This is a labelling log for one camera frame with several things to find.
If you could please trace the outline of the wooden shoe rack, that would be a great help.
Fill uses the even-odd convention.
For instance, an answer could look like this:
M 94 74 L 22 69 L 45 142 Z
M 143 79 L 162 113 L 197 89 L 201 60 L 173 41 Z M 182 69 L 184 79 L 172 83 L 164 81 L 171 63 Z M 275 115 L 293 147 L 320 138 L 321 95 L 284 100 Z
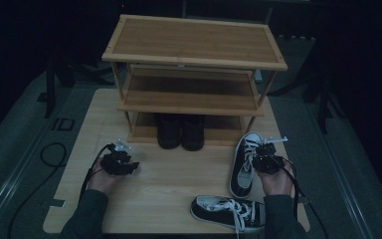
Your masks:
M 287 70 L 264 24 L 121 15 L 102 54 L 117 76 L 128 141 L 155 143 L 156 114 L 200 115 L 208 145 L 233 145 L 263 115 L 258 70 Z

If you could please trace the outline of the black metal stand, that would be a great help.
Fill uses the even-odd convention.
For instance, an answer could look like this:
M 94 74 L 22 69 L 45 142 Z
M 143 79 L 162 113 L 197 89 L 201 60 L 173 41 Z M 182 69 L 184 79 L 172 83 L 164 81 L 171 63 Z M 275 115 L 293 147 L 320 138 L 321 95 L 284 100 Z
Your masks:
M 76 83 L 75 74 L 79 74 L 88 81 L 111 86 L 111 82 L 102 78 L 110 71 L 111 68 L 91 70 L 69 58 L 51 57 L 46 69 L 46 90 L 38 97 L 38 102 L 46 104 L 45 118 L 51 116 L 56 105 L 56 80 L 59 80 L 62 87 L 72 88 Z
M 326 42 L 324 39 L 317 38 L 295 79 L 288 85 L 269 92 L 269 96 L 280 96 L 297 87 L 306 85 L 301 98 L 307 104 L 312 104 L 316 99 L 319 99 L 317 123 L 321 131 L 327 133 L 326 119 L 331 118 L 328 105 L 335 107 L 335 103 L 329 96 L 332 74 L 331 55 Z

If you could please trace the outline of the black and white sneaker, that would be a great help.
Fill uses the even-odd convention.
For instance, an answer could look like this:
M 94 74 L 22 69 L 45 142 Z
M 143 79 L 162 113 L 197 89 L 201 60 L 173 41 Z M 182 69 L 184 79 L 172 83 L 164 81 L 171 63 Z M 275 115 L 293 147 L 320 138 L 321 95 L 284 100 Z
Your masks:
M 252 153 L 256 152 L 261 141 L 262 137 L 251 131 L 246 133 L 237 144 L 230 178 L 230 190 L 236 198 L 245 198 L 251 192 L 255 176 Z
M 190 212 L 197 220 L 234 229 L 237 238 L 266 225 L 265 205 L 246 199 L 199 195 L 192 201 Z

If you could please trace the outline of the person's left hand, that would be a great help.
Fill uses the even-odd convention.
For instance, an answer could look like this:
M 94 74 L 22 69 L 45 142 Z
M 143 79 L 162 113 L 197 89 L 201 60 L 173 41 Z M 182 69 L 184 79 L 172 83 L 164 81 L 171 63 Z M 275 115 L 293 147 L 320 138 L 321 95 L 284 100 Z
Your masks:
M 98 165 L 93 170 L 87 189 L 109 195 L 123 179 L 124 175 L 110 175 Z

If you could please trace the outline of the person's right hand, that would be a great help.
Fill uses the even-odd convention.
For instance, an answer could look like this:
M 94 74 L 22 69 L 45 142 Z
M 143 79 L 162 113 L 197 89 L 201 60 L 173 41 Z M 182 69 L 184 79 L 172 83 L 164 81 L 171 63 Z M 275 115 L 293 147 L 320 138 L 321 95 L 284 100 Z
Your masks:
M 290 195 L 293 188 L 293 183 L 287 172 L 291 172 L 291 166 L 288 162 L 285 163 L 284 169 L 280 169 L 277 173 L 270 175 L 259 172 L 258 177 L 262 181 L 265 195 Z

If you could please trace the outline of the black shoe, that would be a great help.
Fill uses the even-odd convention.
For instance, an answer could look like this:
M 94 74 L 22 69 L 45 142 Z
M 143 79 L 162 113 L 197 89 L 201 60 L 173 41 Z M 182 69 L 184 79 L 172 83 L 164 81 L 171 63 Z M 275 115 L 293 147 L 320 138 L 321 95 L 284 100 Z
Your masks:
M 200 150 L 204 146 L 204 120 L 201 116 L 184 118 L 181 144 L 189 151 Z
M 157 120 L 157 140 L 164 149 L 180 144 L 180 122 L 177 115 L 160 114 Z

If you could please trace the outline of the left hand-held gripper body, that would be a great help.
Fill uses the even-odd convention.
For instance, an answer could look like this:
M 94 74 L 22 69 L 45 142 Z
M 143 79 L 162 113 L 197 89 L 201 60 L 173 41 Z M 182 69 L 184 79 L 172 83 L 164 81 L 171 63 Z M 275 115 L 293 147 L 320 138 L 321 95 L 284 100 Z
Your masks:
M 125 175 L 125 171 L 130 168 L 130 147 L 118 139 L 108 146 L 108 150 L 109 154 L 105 154 L 100 162 L 101 168 L 110 175 Z

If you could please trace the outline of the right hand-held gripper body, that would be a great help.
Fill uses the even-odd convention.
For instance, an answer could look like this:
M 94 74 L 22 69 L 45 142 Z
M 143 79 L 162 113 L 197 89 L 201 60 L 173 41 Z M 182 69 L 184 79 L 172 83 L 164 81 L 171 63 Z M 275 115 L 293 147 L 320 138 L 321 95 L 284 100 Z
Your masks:
M 257 171 L 275 174 L 281 168 L 285 166 L 284 158 L 282 156 L 276 155 L 275 144 L 277 142 L 287 141 L 287 138 L 268 138 L 263 139 L 256 148 L 257 159 L 255 161 L 259 164 L 259 169 Z

